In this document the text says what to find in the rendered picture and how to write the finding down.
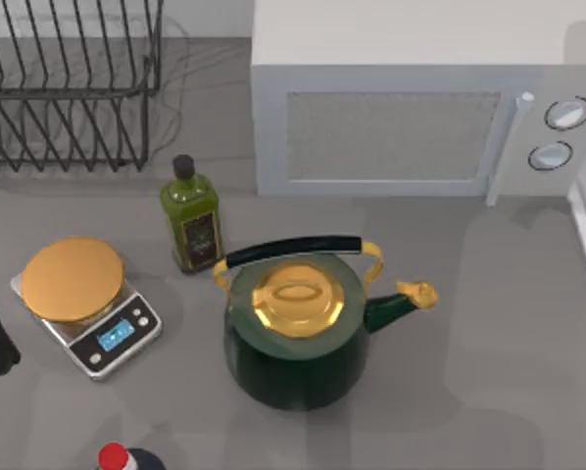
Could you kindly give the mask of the green bottle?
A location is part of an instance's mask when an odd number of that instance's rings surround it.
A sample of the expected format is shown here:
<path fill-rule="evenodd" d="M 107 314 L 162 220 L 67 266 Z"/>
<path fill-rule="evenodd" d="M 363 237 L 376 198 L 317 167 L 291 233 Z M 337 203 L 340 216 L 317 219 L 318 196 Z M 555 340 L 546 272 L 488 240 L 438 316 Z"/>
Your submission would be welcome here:
<path fill-rule="evenodd" d="M 160 191 L 172 252 L 179 269 L 202 271 L 224 256 L 220 233 L 220 198 L 211 180 L 196 170 L 194 159 L 172 159 L 174 179 Z"/>

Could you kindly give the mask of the green and gold kettle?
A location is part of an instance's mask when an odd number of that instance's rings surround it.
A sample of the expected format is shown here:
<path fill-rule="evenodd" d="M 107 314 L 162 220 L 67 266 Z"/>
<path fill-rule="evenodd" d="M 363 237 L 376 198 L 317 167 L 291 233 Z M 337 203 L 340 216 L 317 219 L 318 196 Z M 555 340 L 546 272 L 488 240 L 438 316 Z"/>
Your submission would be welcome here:
<path fill-rule="evenodd" d="M 237 250 L 213 268 L 226 294 L 224 351 L 236 384 L 281 410 L 328 406 L 356 385 L 372 334 L 436 306 L 436 289 L 399 281 L 371 297 L 380 248 L 353 235 L 317 235 Z"/>

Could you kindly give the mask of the pale microwave oven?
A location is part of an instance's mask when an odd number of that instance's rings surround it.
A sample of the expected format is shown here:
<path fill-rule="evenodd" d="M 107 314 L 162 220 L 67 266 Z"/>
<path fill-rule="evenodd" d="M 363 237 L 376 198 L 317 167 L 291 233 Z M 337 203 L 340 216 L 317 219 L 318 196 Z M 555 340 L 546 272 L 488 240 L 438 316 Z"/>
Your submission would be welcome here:
<path fill-rule="evenodd" d="M 251 85 L 263 196 L 485 199 L 529 91 L 501 197 L 563 197 L 586 121 L 544 115 L 586 98 L 586 0 L 256 0 Z M 557 141 L 572 159 L 532 169 Z"/>

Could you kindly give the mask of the kitchen scale with gold plate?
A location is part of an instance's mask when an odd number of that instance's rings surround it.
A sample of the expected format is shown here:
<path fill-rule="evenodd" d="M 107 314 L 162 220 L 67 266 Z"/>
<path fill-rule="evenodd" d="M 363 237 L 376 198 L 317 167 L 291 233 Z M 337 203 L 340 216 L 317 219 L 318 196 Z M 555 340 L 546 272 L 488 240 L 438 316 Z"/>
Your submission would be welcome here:
<path fill-rule="evenodd" d="M 40 249 L 12 278 L 37 323 L 89 379 L 102 381 L 148 347 L 163 321 L 130 284 L 108 242 L 67 237 Z"/>

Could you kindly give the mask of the microwave knob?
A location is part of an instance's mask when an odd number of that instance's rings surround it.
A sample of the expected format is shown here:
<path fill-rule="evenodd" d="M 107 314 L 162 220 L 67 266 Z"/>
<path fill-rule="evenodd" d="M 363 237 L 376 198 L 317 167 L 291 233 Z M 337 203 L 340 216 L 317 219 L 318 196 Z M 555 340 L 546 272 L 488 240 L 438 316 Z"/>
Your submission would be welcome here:
<path fill-rule="evenodd" d="M 557 141 L 533 149 L 527 162 L 536 171 L 553 171 L 565 166 L 572 157 L 572 147 L 565 142 Z"/>
<path fill-rule="evenodd" d="M 555 131 L 568 131 L 586 121 L 586 98 L 577 96 L 572 100 L 553 103 L 545 112 L 546 125 Z"/>

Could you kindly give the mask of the dark bottle with red cap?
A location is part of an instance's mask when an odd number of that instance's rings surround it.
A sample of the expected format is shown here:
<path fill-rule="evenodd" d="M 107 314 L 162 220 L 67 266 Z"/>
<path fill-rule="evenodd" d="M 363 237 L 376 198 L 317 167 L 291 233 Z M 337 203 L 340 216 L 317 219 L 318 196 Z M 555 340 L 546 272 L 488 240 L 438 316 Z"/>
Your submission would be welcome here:
<path fill-rule="evenodd" d="M 98 450 L 95 470 L 167 470 L 167 467 L 147 449 L 110 442 Z"/>

